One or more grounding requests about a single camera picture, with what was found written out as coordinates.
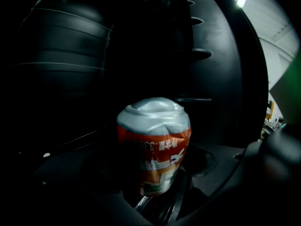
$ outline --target white wall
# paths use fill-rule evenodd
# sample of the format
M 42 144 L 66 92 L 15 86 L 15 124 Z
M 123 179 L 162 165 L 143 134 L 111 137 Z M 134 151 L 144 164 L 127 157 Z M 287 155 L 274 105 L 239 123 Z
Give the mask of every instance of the white wall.
M 293 58 L 279 49 L 277 46 L 260 39 L 262 49 L 264 52 L 265 60 L 267 63 L 268 77 L 269 77 L 269 90 L 276 84 L 280 77 L 284 74 L 288 68 L 289 63 L 292 62 Z M 272 95 L 269 93 L 269 101 L 275 102 Z M 277 104 L 274 104 L 274 111 L 271 121 L 275 121 L 277 118 L 283 117 Z

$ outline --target aluminum can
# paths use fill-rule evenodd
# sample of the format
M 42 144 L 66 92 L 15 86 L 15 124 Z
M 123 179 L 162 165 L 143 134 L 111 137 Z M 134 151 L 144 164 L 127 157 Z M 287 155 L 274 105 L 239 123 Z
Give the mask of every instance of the aluminum can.
M 156 196 L 172 185 L 191 135 L 188 114 L 176 102 L 155 97 L 128 105 L 117 116 L 119 144 L 131 154 L 135 186 Z

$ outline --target white ceiling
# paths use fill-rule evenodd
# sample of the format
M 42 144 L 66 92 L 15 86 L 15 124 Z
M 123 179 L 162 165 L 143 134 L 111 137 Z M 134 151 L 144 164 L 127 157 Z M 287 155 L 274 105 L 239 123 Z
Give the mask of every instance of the white ceiling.
M 243 11 L 260 38 L 276 45 L 291 57 L 296 55 L 300 45 L 299 37 L 275 0 L 246 0 Z

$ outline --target can lid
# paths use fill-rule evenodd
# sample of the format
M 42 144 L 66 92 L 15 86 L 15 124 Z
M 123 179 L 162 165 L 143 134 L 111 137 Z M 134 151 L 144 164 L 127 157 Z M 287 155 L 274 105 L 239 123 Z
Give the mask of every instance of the can lid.
M 131 107 L 140 112 L 171 112 L 182 109 L 178 103 L 163 97 L 154 97 L 141 100 Z

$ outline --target orange label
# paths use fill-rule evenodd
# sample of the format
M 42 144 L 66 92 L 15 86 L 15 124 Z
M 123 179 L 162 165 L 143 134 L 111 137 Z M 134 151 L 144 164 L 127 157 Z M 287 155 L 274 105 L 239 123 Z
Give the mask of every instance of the orange label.
M 117 126 L 120 144 L 130 146 L 139 169 L 141 195 L 164 193 L 171 186 L 189 143 L 191 128 L 163 136 L 141 135 Z

